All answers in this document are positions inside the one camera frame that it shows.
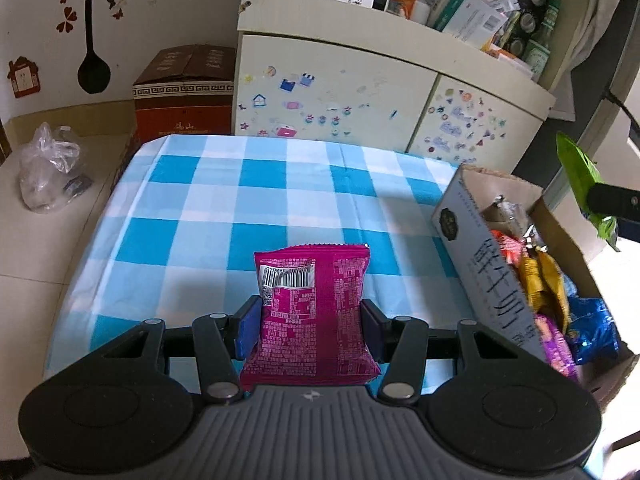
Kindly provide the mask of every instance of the blue and white tablecloth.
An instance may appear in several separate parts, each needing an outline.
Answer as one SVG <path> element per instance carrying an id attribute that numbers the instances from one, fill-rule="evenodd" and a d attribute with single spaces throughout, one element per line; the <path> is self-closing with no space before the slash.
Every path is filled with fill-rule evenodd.
<path id="1" fill-rule="evenodd" d="M 454 171 L 310 140 L 180 135 L 145 144 L 76 270 L 46 376 L 140 320 L 185 326 L 235 312 L 258 293 L 254 252 L 298 244 L 369 244 L 364 297 L 389 317 L 455 327 L 472 312 L 431 224 Z M 197 388 L 188 359 L 172 362 L 172 376 Z"/>

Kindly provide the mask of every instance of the black vase decal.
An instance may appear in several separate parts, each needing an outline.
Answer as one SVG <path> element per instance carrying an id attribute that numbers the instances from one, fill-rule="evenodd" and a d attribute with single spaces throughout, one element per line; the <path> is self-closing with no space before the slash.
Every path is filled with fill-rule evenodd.
<path id="1" fill-rule="evenodd" d="M 111 79 L 111 70 L 94 50 L 94 22 L 92 1 L 84 1 L 84 34 L 86 37 L 86 56 L 78 69 L 78 83 L 88 94 L 104 91 Z"/>

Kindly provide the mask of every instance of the brown box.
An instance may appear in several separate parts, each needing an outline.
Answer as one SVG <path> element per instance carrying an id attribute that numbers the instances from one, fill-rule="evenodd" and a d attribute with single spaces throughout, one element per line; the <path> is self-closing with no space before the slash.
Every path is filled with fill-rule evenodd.
<path id="1" fill-rule="evenodd" d="M 231 135 L 236 51 L 194 44 L 158 52 L 133 85 L 140 142 L 169 134 Z"/>
<path id="2" fill-rule="evenodd" d="M 466 164 L 458 168 L 434 210 L 433 224 L 456 267 L 476 319 L 531 354 L 544 358 L 533 312 L 527 305 L 520 281 L 514 273 L 508 272 L 503 276 L 494 268 L 505 269 L 508 264 L 500 254 L 500 247 L 482 212 L 492 206 L 498 195 L 527 209 L 548 246 L 549 254 L 573 280 L 581 297 L 601 298 L 602 295 L 579 247 L 546 208 L 541 187 L 497 171 Z M 500 265 L 481 266 L 480 273 L 476 263 L 478 254 L 484 254 L 483 251 L 490 251 L 492 262 L 500 261 Z M 489 275 L 493 271 L 500 274 L 499 280 Z M 493 285 L 489 288 L 488 280 Z M 578 374 L 582 385 L 604 410 L 624 385 L 637 361 L 638 356 L 621 341 L 616 360 L 596 360 L 578 367 Z"/>

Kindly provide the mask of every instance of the red box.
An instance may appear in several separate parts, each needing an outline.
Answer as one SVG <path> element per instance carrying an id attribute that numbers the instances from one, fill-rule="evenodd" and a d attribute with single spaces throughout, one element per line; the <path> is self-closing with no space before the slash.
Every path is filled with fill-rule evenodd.
<path id="1" fill-rule="evenodd" d="M 133 85 L 140 142 L 169 134 L 232 135 L 236 51 L 183 45 L 158 52 Z"/>

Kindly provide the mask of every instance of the box of snacks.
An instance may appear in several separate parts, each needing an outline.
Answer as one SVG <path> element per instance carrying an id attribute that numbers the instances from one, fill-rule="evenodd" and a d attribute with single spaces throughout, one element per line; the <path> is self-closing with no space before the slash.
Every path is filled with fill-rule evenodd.
<path id="1" fill-rule="evenodd" d="M 542 188 L 465 164 L 432 220 L 476 319 L 580 381 L 604 408 L 638 358 Z"/>

